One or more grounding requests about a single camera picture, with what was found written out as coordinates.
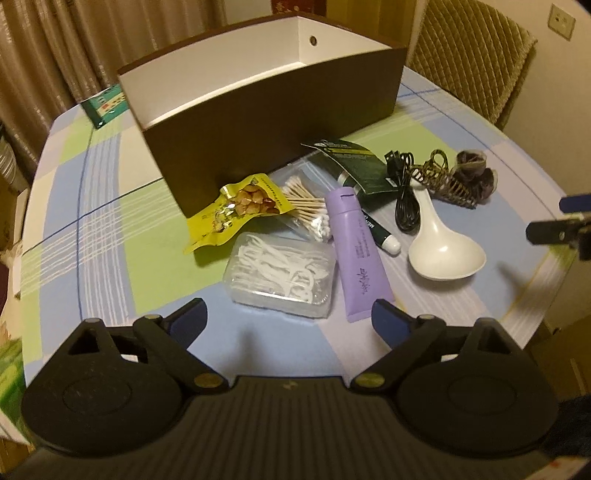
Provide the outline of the purple cream tube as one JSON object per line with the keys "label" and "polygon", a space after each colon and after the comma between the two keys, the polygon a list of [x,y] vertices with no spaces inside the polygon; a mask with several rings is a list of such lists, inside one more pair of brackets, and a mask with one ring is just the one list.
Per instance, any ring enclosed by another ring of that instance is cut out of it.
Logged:
{"label": "purple cream tube", "polygon": [[394,292],[353,188],[329,192],[325,207],[339,264],[346,320],[355,323],[372,315],[377,300],[393,303]]}

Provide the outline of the white ceramic spoon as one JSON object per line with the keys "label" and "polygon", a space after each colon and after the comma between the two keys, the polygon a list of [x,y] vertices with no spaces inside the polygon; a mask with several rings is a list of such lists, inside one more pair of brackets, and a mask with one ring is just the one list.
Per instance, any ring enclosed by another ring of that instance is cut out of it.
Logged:
{"label": "white ceramic spoon", "polygon": [[470,237],[448,228],[436,212],[428,189],[410,186],[420,207],[419,233],[408,251],[413,269],[432,281],[455,281],[479,272],[487,262],[484,249]]}

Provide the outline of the small dark green tube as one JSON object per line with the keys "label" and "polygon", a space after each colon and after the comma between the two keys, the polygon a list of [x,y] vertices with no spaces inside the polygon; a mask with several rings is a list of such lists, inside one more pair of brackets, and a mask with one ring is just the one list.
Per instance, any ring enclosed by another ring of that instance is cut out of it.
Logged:
{"label": "small dark green tube", "polygon": [[394,235],[379,224],[368,212],[362,211],[363,217],[365,218],[367,225],[370,229],[377,246],[391,256],[397,256],[401,253],[401,243],[394,237]]}

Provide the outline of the purple velvet scrunchie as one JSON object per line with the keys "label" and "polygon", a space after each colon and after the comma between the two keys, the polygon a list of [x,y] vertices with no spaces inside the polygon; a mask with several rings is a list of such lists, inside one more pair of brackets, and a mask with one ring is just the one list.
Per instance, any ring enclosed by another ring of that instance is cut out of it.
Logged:
{"label": "purple velvet scrunchie", "polygon": [[486,203],[497,189],[497,171],[487,166],[487,156],[481,150],[460,151],[456,156],[453,176],[478,204]]}

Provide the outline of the yellow nut snack packet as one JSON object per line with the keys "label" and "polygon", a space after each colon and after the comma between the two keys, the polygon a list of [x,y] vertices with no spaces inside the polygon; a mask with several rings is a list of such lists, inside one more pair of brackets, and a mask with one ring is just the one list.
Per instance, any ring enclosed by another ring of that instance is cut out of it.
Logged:
{"label": "yellow nut snack packet", "polygon": [[291,211],[294,205],[269,176],[249,175],[238,183],[223,186],[214,202],[186,221],[189,243],[184,252],[224,245],[249,221]]}

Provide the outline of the clear floss pick box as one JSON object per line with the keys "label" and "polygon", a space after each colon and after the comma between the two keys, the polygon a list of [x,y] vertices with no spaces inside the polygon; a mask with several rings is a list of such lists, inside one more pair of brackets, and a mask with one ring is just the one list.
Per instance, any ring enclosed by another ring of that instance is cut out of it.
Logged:
{"label": "clear floss pick box", "polygon": [[235,303],[322,319],[332,307],[336,265],[332,245],[247,232],[222,281]]}

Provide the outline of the tortoiseshell hair claw clip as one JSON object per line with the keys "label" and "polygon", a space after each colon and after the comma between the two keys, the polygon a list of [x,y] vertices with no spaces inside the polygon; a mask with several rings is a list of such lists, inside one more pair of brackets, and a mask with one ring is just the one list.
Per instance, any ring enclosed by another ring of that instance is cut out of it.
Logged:
{"label": "tortoiseshell hair claw clip", "polygon": [[477,201],[468,188],[452,174],[443,150],[433,150],[427,161],[411,167],[410,174],[440,200],[468,209],[477,207]]}

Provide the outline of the dark green face mask pouch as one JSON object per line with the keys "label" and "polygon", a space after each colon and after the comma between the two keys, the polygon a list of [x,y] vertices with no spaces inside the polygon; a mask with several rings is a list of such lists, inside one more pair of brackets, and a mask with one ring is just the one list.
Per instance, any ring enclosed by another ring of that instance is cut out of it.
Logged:
{"label": "dark green face mask pouch", "polygon": [[394,194],[399,188],[389,180],[387,164],[362,145],[346,140],[303,143],[335,164],[338,182],[363,195]]}

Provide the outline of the cotton swab bag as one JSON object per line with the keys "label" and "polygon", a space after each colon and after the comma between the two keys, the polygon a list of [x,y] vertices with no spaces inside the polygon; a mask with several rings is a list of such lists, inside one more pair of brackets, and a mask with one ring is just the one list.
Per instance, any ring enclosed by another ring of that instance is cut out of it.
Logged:
{"label": "cotton swab bag", "polygon": [[280,221],[307,241],[329,243],[332,231],[325,195],[335,189],[337,181],[325,169],[325,161],[311,155],[270,173],[294,209],[280,216]]}

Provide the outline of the checked tablecloth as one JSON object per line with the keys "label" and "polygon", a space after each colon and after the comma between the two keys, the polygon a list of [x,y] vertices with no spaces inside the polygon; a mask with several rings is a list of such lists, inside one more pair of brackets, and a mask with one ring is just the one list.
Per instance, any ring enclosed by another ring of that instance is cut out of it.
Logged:
{"label": "checked tablecloth", "polygon": [[[417,73],[403,74],[394,114],[353,136],[377,155],[399,149],[425,160],[485,152],[499,176],[474,210],[443,202],[450,228],[478,242],[485,267],[459,282],[418,276],[405,255],[385,256],[396,303],[452,325],[498,319],[520,345],[533,337],[575,255],[530,244],[529,223],[559,216],[558,185],[513,141]],[[191,351],[228,377],[353,377],[388,348],[369,320],[346,320],[335,293],[327,319],[310,321],[235,304],[221,278],[229,246],[185,251],[186,222],[130,114],[95,129],[80,108],[54,122],[26,214],[21,306],[24,374],[32,379],[87,317],[124,325],[200,297],[208,323]]]}

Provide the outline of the quilted beige chair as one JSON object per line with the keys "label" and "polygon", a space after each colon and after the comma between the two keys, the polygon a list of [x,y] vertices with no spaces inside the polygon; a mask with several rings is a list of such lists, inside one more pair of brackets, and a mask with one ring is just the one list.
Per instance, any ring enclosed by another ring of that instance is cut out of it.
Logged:
{"label": "quilted beige chair", "polygon": [[503,129],[536,43],[531,32],[481,1],[429,1],[410,68]]}

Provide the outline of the brown storage box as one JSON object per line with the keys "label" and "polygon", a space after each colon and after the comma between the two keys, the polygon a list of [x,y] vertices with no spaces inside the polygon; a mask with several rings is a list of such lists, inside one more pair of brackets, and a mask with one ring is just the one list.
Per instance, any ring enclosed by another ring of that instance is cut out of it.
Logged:
{"label": "brown storage box", "polygon": [[129,108],[176,204],[269,173],[394,111],[408,49],[288,12],[185,39],[122,68]]}

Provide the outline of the beige curtain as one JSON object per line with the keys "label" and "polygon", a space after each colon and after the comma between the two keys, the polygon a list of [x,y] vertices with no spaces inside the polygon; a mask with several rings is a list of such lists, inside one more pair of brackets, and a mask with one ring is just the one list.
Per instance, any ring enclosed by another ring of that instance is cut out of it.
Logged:
{"label": "beige curtain", "polygon": [[53,121],[118,70],[226,23],[221,1],[4,1],[1,123],[31,179]]}

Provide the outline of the dark red gift bag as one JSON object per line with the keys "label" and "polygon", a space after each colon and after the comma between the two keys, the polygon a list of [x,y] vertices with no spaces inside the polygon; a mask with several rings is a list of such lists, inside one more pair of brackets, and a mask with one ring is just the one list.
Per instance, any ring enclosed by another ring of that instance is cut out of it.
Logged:
{"label": "dark red gift bag", "polygon": [[327,15],[325,0],[271,0],[270,6],[273,14],[304,12],[319,16]]}

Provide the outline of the wall socket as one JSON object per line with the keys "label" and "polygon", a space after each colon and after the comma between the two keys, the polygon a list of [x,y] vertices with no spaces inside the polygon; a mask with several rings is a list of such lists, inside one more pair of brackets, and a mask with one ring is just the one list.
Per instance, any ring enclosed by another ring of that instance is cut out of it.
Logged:
{"label": "wall socket", "polygon": [[570,41],[573,35],[576,19],[565,10],[552,4],[549,12],[547,26],[548,28],[562,37]]}

